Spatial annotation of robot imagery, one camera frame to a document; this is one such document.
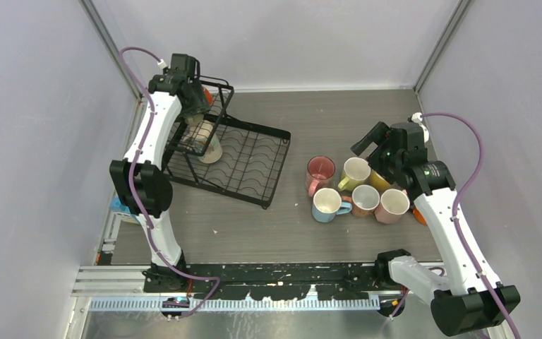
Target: beige mug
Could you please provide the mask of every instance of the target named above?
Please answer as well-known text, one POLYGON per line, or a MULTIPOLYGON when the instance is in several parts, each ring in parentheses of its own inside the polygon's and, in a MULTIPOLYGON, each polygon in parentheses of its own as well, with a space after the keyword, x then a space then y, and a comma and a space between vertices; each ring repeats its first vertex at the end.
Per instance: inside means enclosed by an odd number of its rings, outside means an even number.
POLYGON ((398 221, 410 208, 410 200, 399 189, 388 189, 381 194, 379 206, 375 209, 378 222, 393 224, 398 221))

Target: gray table surface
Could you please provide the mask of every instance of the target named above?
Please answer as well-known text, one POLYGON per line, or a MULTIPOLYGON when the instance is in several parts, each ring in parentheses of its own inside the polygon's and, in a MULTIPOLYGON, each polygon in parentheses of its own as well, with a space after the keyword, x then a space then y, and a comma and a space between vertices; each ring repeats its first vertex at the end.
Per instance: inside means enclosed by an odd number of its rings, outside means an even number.
MULTIPOLYGON (((291 132, 291 145, 271 206, 260 206, 174 184, 170 208, 177 241, 189 263, 374 261, 406 249, 419 261, 440 261, 426 226, 406 214, 397 224, 340 215, 322 224, 311 215, 304 189, 306 164, 334 160, 341 174, 350 146, 378 122, 404 121, 420 107, 412 90, 237 93, 228 112, 238 119, 291 132)), ((430 146, 430 157, 435 158, 430 146)), ((123 224, 113 264, 149 263, 138 225, 123 224)))

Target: black wire dish rack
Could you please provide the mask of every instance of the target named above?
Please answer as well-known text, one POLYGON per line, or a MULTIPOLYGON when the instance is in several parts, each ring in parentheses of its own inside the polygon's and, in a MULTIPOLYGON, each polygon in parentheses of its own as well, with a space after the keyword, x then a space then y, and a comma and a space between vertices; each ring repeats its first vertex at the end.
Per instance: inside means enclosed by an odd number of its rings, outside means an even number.
POLYGON ((188 125, 183 118, 175 121, 163 154, 163 173, 171 182, 266 209, 273 200, 291 134, 229 116, 227 107, 234 88, 222 79, 207 76, 200 79, 211 90, 211 109, 196 126, 188 125), (211 151, 210 145, 220 145, 222 154, 219 160, 207 164, 202 160, 211 151))

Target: yellow mug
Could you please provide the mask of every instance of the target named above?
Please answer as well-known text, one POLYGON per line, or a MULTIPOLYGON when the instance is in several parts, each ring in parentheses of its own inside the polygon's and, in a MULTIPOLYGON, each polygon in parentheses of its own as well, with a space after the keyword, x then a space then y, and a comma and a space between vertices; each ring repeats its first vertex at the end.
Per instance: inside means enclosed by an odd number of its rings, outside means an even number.
POLYGON ((392 185, 389 182, 387 182, 387 180, 383 179, 383 177, 381 177, 374 170, 371 172, 371 178, 369 179, 369 184, 375 187, 375 189, 378 190, 379 192, 387 191, 388 189, 392 188, 392 185))
POLYGON ((356 187, 364 184, 371 175, 371 168, 366 160, 359 157, 351 157, 344 163, 342 180, 337 185, 340 191, 353 191, 356 187))

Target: white wall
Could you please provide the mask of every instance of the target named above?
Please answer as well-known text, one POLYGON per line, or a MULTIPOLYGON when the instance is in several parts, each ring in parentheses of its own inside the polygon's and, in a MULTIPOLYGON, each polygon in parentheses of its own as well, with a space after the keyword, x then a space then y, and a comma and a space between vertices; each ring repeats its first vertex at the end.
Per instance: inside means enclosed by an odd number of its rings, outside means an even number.
POLYGON ((0 338, 61 338, 136 101, 77 1, 0 1, 0 338))
MULTIPOLYGON (((471 120, 486 145, 462 201, 477 241, 521 304, 523 338, 542 338, 542 1, 476 1, 421 91, 426 112, 471 120)), ((461 186, 476 142, 460 123, 431 118, 438 156, 461 186)))
MULTIPOLYGON (((236 88, 411 88, 455 0, 94 0, 118 46, 199 59, 236 88)), ((152 68, 135 58, 144 78, 152 68)))

